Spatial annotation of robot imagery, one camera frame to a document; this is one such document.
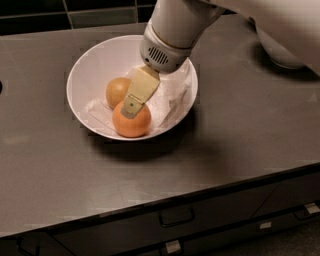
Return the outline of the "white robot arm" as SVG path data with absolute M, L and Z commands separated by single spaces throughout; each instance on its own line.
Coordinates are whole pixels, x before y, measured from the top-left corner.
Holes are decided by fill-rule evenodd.
M 161 74 L 176 72 L 206 30 L 246 23 L 273 39 L 314 73 L 320 70 L 320 0 L 157 0 L 140 43 L 122 113 L 134 118 L 157 90 Z

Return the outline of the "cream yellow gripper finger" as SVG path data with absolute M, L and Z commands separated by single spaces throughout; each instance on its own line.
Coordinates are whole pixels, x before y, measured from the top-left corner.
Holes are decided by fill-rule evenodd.
M 160 76 L 157 71 L 149 66 L 137 67 L 123 101 L 122 115 L 134 119 L 156 92 L 159 85 Z

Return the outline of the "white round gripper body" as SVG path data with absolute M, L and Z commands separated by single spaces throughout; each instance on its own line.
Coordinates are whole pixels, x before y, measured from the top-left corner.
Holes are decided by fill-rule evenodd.
M 160 73 L 177 71 L 192 51 L 190 36 L 176 24 L 150 19 L 140 45 L 144 63 Z

